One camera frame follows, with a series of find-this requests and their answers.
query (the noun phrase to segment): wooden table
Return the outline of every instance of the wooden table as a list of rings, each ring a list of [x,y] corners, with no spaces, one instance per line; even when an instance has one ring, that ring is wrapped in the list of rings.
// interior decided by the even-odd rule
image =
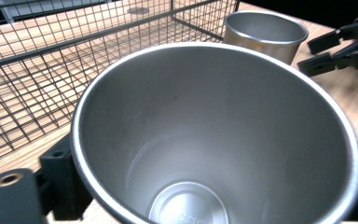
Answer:
[[[245,9],[260,9],[251,5],[241,3],[240,10]],[[331,28],[322,25],[314,24],[308,21],[301,21],[310,31],[308,40],[325,34],[331,31]],[[311,57],[309,49],[304,42],[293,61],[292,66],[296,68],[296,63]],[[336,70],[326,74],[319,75],[312,78],[325,91],[327,91],[341,106],[346,113],[353,129],[358,135],[358,70],[353,68],[346,68],[343,70]],[[0,159],[0,173],[15,168],[31,168],[38,169],[38,156],[50,148],[57,142],[61,136],[69,132],[69,125],[56,130],[48,136],[33,142],[21,150],[14,151],[9,155]],[[50,223],[55,223],[51,216],[48,216]],[[57,222],[57,223],[74,223],[74,222]],[[100,205],[93,202],[86,211],[82,223],[117,223],[110,215],[108,215]]]

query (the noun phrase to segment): wire mesh basket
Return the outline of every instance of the wire mesh basket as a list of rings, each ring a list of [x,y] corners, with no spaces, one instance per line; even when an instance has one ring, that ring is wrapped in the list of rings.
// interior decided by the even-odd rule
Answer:
[[[238,4],[0,0],[0,157],[69,124],[82,91],[123,56],[164,43],[220,42]]]

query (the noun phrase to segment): screw hole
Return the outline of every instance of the screw hole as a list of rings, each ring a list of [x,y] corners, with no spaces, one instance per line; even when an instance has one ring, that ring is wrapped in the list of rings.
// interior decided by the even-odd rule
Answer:
[[[63,151],[56,151],[53,153],[53,157],[61,157],[63,155]]]
[[[5,175],[0,178],[0,188],[13,185],[19,182],[19,180],[21,179],[22,179],[22,174],[20,173]]]

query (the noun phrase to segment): wire rack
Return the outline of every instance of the wire rack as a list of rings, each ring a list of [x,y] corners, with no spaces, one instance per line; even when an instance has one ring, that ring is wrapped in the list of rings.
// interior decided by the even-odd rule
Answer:
[[[0,157],[70,123],[106,66],[137,50],[220,42],[236,0],[0,0]]]

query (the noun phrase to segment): stainless steel cup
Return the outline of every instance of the stainless steel cup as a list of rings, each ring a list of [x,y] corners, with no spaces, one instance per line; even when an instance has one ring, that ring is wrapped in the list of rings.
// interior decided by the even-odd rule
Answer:
[[[76,167],[125,223],[336,223],[358,194],[337,104],[248,49],[181,43],[103,71],[72,123]]]
[[[224,43],[253,49],[290,64],[307,29],[287,16],[266,11],[238,11],[225,19]]]

